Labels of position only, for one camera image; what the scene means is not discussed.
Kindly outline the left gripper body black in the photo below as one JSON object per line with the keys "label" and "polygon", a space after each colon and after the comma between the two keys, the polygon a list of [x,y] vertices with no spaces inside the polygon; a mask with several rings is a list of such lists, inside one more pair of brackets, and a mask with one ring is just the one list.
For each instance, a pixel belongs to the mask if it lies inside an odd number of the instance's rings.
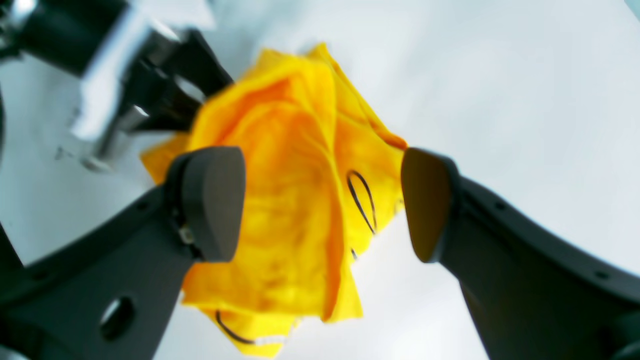
{"label": "left gripper body black", "polygon": [[206,100],[233,84],[233,78],[199,30],[187,30],[178,42],[160,35],[151,39],[125,80],[118,130],[189,132],[204,100],[190,96],[179,82],[194,86]]}

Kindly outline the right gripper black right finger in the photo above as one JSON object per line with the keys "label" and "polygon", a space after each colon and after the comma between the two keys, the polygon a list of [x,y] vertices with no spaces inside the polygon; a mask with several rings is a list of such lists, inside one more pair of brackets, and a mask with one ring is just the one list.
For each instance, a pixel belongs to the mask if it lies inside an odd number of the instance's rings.
{"label": "right gripper black right finger", "polygon": [[491,360],[637,360],[638,276],[567,243],[462,176],[405,151],[401,186],[416,257],[461,287]]}

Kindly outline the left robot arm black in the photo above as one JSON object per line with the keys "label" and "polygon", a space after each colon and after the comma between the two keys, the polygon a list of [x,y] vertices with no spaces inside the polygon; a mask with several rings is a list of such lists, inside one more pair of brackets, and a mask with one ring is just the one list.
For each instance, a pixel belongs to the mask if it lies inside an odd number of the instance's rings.
{"label": "left robot arm black", "polygon": [[81,79],[71,132],[187,132],[202,101],[233,79],[198,30],[201,0],[151,8],[148,0],[3,0],[1,59],[30,54]]}

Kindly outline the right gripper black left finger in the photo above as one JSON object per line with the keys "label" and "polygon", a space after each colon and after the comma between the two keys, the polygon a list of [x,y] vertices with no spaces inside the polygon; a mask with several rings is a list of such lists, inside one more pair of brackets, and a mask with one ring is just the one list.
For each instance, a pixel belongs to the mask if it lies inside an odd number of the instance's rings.
{"label": "right gripper black left finger", "polygon": [[29,360],[151,360],[193,264],[233,259],[245,189],[237,146],[188,152],[93,232],[5,269],[2,348]]}

